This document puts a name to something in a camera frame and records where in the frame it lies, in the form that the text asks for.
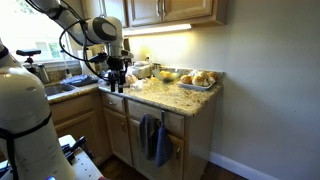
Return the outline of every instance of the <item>wooden floor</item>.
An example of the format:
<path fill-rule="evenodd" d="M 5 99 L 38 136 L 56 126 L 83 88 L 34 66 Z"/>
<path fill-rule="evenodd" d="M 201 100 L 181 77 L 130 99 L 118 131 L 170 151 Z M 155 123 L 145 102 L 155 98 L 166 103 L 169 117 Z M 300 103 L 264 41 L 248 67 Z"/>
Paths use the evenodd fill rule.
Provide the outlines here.
<path fill-rule="evenodd" d="M 111 180 L 147 180 L 135 169 L 112 156 L 99 166 L 101 173 Z M 208 163 L 201 180 L 246 180 L 245 178 L 223 169 L 215 164 Z"/>

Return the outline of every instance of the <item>faucet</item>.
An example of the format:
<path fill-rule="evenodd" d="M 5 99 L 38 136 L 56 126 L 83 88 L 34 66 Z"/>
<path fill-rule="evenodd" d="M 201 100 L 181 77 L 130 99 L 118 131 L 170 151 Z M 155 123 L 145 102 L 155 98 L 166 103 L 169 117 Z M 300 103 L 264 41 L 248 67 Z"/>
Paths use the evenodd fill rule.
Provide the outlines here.
<path fill-rule="evenodd" d="M 48 84 L 50 83 L 50 77 L 47 73 L 46 68 L 44 67 L 43 64 L 38 64 L 39 67 L 39 75 L 40 75 L 40 80 L 42 81 L 43 84 Z"/>

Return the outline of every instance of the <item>kitchen counter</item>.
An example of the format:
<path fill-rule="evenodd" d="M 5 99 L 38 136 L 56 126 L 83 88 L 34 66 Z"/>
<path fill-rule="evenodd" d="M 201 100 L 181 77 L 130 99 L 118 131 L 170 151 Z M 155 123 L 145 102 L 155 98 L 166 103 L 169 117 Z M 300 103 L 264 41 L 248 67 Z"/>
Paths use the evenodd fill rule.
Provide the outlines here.
<path fill-rule="evenodd" d="M 48 96 L 49 104 L 59 103 L 90 92 L 101 90 L 117 96 L 132 99 L 163 110 L 185 116 L 195 116 L 204 105 L 222 88 L 220 81 L 206 91 L 197 91 L 180 87 L 176 82 L 164 84 L 156 78 L 146 79 L 142 89 L 124 88 L 123 93 L 110 91 L 110 86 L 91 84 L 77 87 L 75 90 Z"/>

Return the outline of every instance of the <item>baseboard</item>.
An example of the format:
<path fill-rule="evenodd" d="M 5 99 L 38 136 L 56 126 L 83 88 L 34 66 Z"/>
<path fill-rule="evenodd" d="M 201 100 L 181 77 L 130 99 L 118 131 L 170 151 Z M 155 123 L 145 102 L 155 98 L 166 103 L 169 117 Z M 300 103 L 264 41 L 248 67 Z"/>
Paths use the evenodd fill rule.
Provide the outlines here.
<path fill-rule="evenodd" d="M 214 152 L 210 152 L 209 161 L 250 180 L 278 180 L 275 177 L 272 177 L 268 174 L 255 170 L 251 167 L 238 163 Z"/>

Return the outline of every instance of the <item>beige wall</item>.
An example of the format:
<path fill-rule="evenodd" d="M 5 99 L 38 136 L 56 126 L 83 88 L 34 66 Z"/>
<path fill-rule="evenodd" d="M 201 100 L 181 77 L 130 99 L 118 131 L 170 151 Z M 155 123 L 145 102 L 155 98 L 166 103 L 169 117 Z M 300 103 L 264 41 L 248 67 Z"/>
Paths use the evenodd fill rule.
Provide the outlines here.
<path fill-rule="evenodd" d="M 212 152 L 320 179 L 320 1 L 229 0 L 228 25 L 130 38 L 134 61 L 224 71 Z"/>

